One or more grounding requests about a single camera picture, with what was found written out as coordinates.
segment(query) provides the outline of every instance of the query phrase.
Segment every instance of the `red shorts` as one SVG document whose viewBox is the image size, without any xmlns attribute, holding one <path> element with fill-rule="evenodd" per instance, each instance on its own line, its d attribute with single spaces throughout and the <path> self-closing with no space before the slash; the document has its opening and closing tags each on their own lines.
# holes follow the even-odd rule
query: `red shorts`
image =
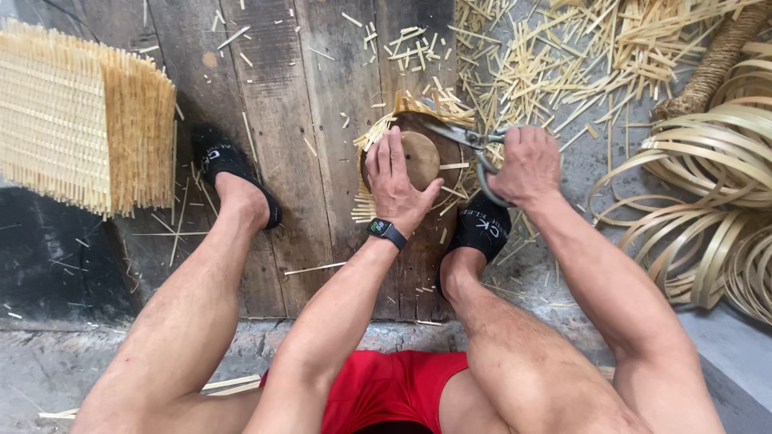
<svg viewBox="0 0 772 434">
<path fill-rule="evenodd" d="M 445 383 L 467 369 L 466 353 L 355 351 L 335 378 L 322 433 L 350 433 L 378 422 L 407 420 L 439 428 Z M 264 386 L 268 372 L 262 377 Z"/>
</svg>

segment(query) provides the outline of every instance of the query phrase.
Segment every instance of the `foot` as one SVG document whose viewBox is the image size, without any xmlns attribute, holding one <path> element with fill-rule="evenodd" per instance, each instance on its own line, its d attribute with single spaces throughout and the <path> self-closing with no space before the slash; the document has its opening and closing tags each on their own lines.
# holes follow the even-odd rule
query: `foot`
<svg viewBox="0 0 772 434">
<path fill-rule="evenodd" d="M 253 232 L 268 225 L 270 211 L 266 196 L 251 182 L 221 171 L 215 176 L 215 190 L 220 196 L 220 212 L 232 210 L 249 221 Z"/>
<path fill-rule="evenodd" d="M 511 230 L 510 214 L 506 208 L 494 204 L 485 195 L 475 196 L 469 206 L 459 213 L 448 252 L 440 264 L 440 274 L 435 281 L 439 294 L 446 297 L 442 289 L 445 278 L 457 272 L 464 277 L 478 279 L 485 265 L 504 248 Z"/>
<path fill-rule="evenodd" d="M 485 255 L 472 247 L 459 247 L 442 258 L 439 266 L 439 280 L 442 286 L 437 286 L 440 295 L 455 303 L 459 297 L 457 290 L 465 283 L 478 282 L 488 263 Z"/>
<path fill-rule="evenodd" d="M 281 223 L 281 206 L 257 182 L 245 156 L 222 131 L 213 124 L 198 124 L 193 127 L 191 141 L 196 164 L 204 179 L 217 189 L 222 207 L 227 202 L 253 215 L 259 229 L 271 229 Z"/>
</svg>

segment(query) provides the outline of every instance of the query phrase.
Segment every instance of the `leg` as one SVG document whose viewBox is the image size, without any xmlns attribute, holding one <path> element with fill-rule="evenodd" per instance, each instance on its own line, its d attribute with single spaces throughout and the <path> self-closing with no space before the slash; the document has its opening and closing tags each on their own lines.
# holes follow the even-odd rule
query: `leg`
<svg viewBox="0 0 772 434">
<path fill-rule="evenodd" d="M 453 375 L 439 399 L 439 425 L 446 434 L 510 434 L 510 428 L 465 369 Z"/>
<path fill-rule="evenodd" d="M 236 291 L 249 241 L 268 222 L 268 203 L 229 173 L 217 174 L 215 185 L 222 204 L 212 230 L 137 317 L 73 432 L 241 432 L 249 420 L 260 392 L 246 400 L 199 392 L 233 339 Z M 236 414 L 222 414 L 224 406 Z"/>
<path fill-rule="evenodd" d="M 442 261 L 442 290 L 469 335 L 469 372 L 512 429 L 647 432 L 598 370 L 557 332 L 479 284 L 486 266 L 461 247 Z"/>
</svg>

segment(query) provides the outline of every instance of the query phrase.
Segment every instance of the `black sock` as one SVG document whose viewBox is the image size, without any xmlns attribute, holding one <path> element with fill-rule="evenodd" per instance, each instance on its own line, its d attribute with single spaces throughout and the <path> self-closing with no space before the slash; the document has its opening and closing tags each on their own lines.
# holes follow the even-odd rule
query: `black sock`
<svg viewBox="0 0 772 434">
<path fill-rule="evenodd" d="M 265 229 L 277 227 L 282 221 L 282 207 L 252 174 L 244 154 L 214 124 L 203 123 L 193 127 L 191 132 L 193 155 L 204 180 L 215 186 L 215 176 L 221 171 L 228 172 L 252 182 L 268 201 L 268 225 Z"/>
<path fill-rule="evenodd" d="M 454 249 L 472 247 L 482 252 L 486 262 L 490 263 L 504 248 L 511 230 L 512 222 L 510 222 L 510 214 L 506 208 L 496 205 L 483 193 L 479 193 L 472 199 L 469 206 L 459 212 L 455 233 L 443 259 Z M 440 287 L 439 272 L 435 278 L 435 287 L 437 292 L 445 298 Z"/>
</svg>

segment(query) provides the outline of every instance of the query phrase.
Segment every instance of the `wooden floor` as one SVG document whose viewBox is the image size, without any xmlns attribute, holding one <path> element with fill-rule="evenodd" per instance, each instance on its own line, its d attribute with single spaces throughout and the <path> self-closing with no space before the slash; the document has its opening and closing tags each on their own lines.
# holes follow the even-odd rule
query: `wooden floor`
<svg viewBox="0 0 772 434">
<path fill-rule="evenodd" d="M 453 21 L 453 0 L 244 0 L 244 9 L 239 0 L 147 0 L 146 25 L 141 0 L 56 1 L 85 25 L 40 0 L 16 3 L 23 21 L 87 39 L 93 32 L 101 42 L 127 50 L 160 47 L 148 55 L 159 68 L 166 67 L 185 116 L 178 142 L 180 200 L 182 186 L 191 177 L 192 122 L 217 123 L 247 153 L 262 182 L 281 202 L 284 220 L 283 227 L 252 241 L 242 278 L 243 317 L 297 317 L 334 269 L 292 276 L 284 272 L 343 262 L 354 254 L 366 238 L 363 225 L 354 224 L 350 216 L 358 186 L 354 138 L 393 107 L 396 90 L 417 95 L 432 76 L 446 86 L 455 82 L 455 52 L 439 66 L 435 62 L 426 71 L 401 73 L 382 48 L 400 36 L 400 29 L 411 26 L 428 27 L 427 36 L 438 33 L 438 46 L 444 38 L 455 48 L 447 27 Z M 213 32 L 218 9 L 226 24 L 219 23 Z M 365 26 L 374 23 L 378 54 L 373 63 L 373 52 L 363 49 L 366 29 L 344 19 L 342 12 Z M 251 39 L 241 36 L 221 52 L 216 49 L 246 25 L 251 26 L 246 33 Z M 377 103 L 386 107 L 371 107 Z M 341 112 L 350 116 L 348 128 L 341 128 Z M 249 120 L 256 152 L 249 147 L 242 113 Z M 207 205 L 185 207 L 182 232 L 207 231 L 215 213 L 192 185 L 188 204 Z M 217 207 L 216 194 L 210 188 L 208 192 Z M 152 214 L 170 222 L 169 209 L 138 209 L 134 219 L 113 221 L 113 237 L 125 252 L 126 283 L 144 294 L 158 288 L 202 239 L 184 237 L 170 266 L 173 237 L 134 235 L 167 232 Z M 414 237 L 423 241 L 412 240 L 416 247 L 404 251 L 387 275 L 373 318 L 453 316 L 436 291 L 415 290 L 434 284 L 437 261 L 450 238 L 445 245 L 439 243 L 442 230 L 437 229 L 436 214 L 428 216 Z M 455 221 L 455 209 L 444 219 L 447 216 Z"/>
</svg>

